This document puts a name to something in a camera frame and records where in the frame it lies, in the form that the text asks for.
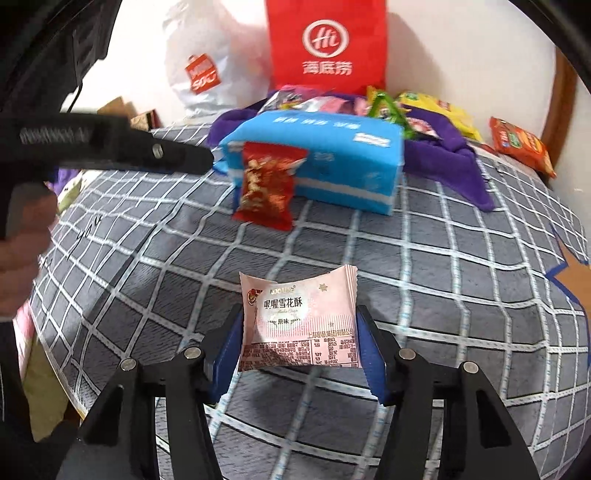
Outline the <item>person left hand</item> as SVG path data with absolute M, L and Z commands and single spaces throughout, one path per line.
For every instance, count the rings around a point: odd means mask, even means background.
M 16 234 L 1 241 L 1 320 L 11 321 L 26 302 L 39 274 L 38 259 L 51 242 L 50 229 L 57 213 L 57 197 L 45 190 L 28 201 Z

